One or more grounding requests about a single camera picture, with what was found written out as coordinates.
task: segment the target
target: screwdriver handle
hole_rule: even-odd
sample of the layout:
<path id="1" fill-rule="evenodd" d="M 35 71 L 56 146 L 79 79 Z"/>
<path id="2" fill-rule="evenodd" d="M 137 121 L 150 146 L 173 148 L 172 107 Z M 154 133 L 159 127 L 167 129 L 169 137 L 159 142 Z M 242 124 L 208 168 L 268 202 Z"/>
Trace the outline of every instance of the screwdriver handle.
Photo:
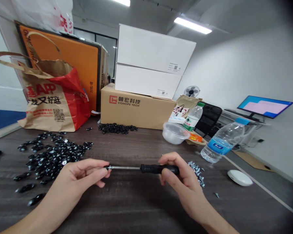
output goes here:
<path id="1" fill-rule="evenodd" d="M 179 175 L 179 168 L 173 165 L 145 165 L 141 164 L 141 172 L 142 173 L 152 173 L 152 174 L 161 174 L 162 170 L 167 168 L 171 170 L 175 175 Z"/>

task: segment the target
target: monitor screen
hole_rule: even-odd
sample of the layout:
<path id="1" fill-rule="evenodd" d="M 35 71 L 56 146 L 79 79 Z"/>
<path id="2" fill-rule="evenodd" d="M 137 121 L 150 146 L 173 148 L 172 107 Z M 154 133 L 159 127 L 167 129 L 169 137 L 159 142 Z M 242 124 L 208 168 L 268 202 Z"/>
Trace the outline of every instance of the monitor screen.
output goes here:
<path id="1" fill-rule="evenodd" d="M 238 109 L 259 114 L 271 119 L 277 117 L 282 111 L 292 105 L 293 102 L 280 101 L 264 97 L 248 96 Z"/>

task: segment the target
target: clear plastic bowl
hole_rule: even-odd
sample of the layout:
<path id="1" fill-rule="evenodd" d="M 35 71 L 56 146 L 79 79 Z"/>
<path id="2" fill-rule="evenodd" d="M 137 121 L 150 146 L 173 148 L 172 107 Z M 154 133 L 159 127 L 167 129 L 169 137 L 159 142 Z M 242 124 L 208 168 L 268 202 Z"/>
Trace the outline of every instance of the clear plastic bowl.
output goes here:
<path id="1" fill-rule="evenodd" d="M 163 127 L 163 137 L 169 143 L 179 145 L 190 137 L 189 131 L 177 123 L 166 122 Z"/>

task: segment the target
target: screwdriver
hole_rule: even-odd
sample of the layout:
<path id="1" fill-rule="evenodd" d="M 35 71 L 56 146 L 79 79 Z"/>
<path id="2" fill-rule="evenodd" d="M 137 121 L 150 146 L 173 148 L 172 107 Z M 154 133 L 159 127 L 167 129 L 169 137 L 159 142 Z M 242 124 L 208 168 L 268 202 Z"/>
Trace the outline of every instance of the screwdriver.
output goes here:
<path id="1" fill-rule="evenodd" d="M 124 166 L 105 166 L 109 169 L 121 169 L 121 170 L 140 170 L 142 173 L 161 174 L 164 168 L 171 170 L 175 175 L 179 175 L 179 168 L 173 165 L 145 165 L 141 164 L 140 167 L 124 167 Z"/>

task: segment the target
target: blue bottle cap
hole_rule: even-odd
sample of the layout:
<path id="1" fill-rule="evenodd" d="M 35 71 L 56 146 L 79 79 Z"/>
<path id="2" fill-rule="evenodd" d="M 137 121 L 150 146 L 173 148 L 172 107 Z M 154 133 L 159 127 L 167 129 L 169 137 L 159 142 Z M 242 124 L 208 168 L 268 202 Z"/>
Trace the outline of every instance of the blue bottle cap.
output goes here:
<path id="1" fill-rule="evenodd" d="M 237 123 L 239 123 L 239 124 L 243 124 L 243 125 L 247 125 L 250 121 L 249 120 L 247 120 L 247 119 L 243 119 L 243 118 L 237 118 L 236 120 L 235 120 Z"/>

